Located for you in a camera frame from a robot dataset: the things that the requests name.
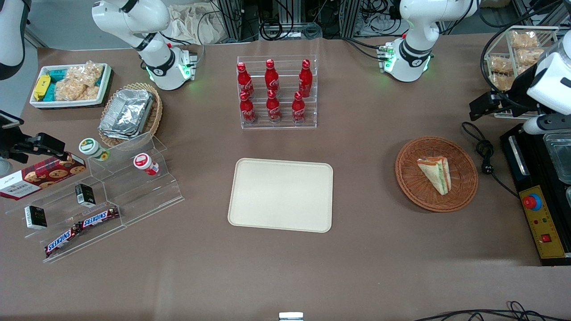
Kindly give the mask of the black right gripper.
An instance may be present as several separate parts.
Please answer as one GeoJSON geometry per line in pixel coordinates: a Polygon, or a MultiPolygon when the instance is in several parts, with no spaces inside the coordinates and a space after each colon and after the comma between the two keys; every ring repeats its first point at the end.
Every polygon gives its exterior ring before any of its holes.
{"type": "Polygon", "coordinates": [[[12,159],[19,163],[27,163],[29,155],[49,155],[60,160],[67,160],[69,154],[65,152],[65,142],[49,134],[38,134],[38,149],[28,139],[31,136],[23,134],[20,130],[1,130],[0,156],[3,159],[12,159]]]}

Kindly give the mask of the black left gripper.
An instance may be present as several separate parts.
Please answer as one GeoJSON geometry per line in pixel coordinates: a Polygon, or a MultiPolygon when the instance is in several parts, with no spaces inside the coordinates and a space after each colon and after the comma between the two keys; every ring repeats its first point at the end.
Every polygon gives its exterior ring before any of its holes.
{"type": "Polygon", "coordinates": [[[516,77],[494,74],[491,95],[481,95],[469,103],[470,120],[491,114],[540,115],[540,104],[527,94],[536,77],[536,69],[529,67],[516,77]]]}

